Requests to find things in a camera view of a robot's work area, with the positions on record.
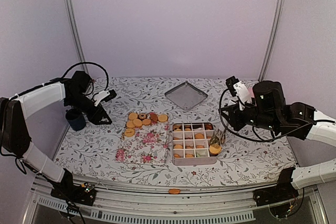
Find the dotted tan sandwich cookie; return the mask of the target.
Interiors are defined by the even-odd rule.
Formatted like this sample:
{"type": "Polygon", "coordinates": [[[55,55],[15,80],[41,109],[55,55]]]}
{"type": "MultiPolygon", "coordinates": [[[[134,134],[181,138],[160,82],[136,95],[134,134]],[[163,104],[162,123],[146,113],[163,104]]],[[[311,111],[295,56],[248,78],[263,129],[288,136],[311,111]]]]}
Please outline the dotted tan sandwich cookie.
{"type": "Polygon", "coordinates": [[[218,144],[212,144],[209,146],[209,153],[211,155],[218,155],[222,151],[222,147],[218,144]]]}

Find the floral cookie tray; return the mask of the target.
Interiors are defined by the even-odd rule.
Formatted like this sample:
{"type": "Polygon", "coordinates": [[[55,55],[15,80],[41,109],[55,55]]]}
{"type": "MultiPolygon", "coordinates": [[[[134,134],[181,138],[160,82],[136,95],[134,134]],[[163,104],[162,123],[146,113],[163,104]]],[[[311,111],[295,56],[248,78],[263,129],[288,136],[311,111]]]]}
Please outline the floral cookie tray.
{"type": "Polygon", "coordinates": [[[115,161],[135,165],[164,165],[169,148],[169,127],[167,114],[130,112],[115,161]],[[140,113],[146,113],[148,117],[140,120],[140,113]]]}

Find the green round cookie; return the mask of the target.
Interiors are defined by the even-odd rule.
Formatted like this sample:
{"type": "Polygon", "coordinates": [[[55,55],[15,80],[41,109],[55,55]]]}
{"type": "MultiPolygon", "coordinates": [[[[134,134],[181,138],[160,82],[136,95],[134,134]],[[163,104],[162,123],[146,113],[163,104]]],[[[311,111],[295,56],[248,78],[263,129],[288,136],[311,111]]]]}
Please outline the green round cookie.
{"type": "Polygon", "coordinates": [[[196,157],[207,157],[207,150],[196,150],[196,157]]]}

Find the pink divided cookie tin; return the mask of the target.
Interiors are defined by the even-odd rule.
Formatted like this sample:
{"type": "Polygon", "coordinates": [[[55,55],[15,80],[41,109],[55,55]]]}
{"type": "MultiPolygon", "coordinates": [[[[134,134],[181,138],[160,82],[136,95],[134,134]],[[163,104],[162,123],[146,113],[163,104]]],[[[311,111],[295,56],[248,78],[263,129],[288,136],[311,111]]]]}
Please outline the pink divided cookie tin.
{"type": "Polygon", "coordinates": [[[212,165],[218,155],[209,153],[213,124],[176,123],[172,126],[172,162],[176,166],[212,165]],[[207,150],[207,157],[196,157],[196,150],[207,150]]]}

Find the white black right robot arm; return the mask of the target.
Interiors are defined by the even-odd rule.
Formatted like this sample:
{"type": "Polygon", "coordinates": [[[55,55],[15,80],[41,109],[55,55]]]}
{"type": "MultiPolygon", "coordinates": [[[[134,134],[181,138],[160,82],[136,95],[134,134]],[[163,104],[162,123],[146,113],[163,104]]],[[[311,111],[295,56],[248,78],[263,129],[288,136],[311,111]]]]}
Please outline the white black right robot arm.
{"type": "MultiPolygon", "coordinates": [[[[302,102],[287,104],[280,82],[262,81],[251,90],[236,77],[226,80],[227,91],[236,100],[219,106],[223,127],[235,136],[249,125],[269,130],[274,142],[290,136],[335,146],[335,119],[302,102]]],[[[253,192],[257,206],[295,199],[307,186],[335,180],[335,160],[308,166],[283,169],[275,186],[253,192]]]]}

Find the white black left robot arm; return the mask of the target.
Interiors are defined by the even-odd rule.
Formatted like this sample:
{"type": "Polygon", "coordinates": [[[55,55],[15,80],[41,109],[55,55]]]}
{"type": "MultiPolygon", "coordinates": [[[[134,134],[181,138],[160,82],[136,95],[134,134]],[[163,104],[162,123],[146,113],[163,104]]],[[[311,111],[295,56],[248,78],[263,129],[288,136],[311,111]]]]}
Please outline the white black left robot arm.
{"type": "Polygon", "coordinates": [[[87,73],[76,71],[71,78],[62,75],[10,98],[1,98],[1,149],[6,150],[3,155],[14,157],[22,172],[30,169],[42,176],[53,187],[51,195],[71,205],[92,206],[96,190],[90,183],[74,184],[72,172],[57,165],[33,142],[34,137],[39,141],[46,137],[50,144],[56,139],[59,128],[55,126],[48,130],[27,120],[44,108],[62,102],[71,108],[66,118],[76,130],[84,128],[86,121],[94,125],[111,124],[101,103],[114,99],[117,94],[109,87],[97,93],[87,93],[92,83],[87,73]]]}

